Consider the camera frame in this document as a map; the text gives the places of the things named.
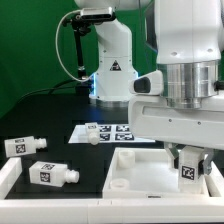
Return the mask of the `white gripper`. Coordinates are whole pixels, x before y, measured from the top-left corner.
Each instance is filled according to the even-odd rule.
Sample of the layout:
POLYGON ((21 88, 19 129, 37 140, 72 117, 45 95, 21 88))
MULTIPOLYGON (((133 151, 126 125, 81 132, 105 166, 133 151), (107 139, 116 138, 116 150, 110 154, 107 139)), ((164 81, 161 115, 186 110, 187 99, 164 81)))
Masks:
POLYGON ((165 142, 174 169, 179 168, 175 143, 206 147, 206 175, 212 171, 213 149, 224 150, 224 94, 204 98, 199 109, 174 109, 162 97, 136 95, 129 101, 128 122, 135 137, 165 142))

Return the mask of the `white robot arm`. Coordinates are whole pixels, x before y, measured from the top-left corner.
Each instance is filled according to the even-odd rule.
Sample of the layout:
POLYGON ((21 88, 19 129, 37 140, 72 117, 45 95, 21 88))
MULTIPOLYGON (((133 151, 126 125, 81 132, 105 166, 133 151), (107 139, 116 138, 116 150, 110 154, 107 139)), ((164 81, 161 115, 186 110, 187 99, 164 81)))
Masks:
POLYGON ((218 80, 224 50, 224 0, 143 0, 145 44, 156 70, 135 78, 131 44, 119 22, 96 29, 99 57, 92 98, 129 97, 128 121, 136 137, 224 150, 224 86, 218 80))

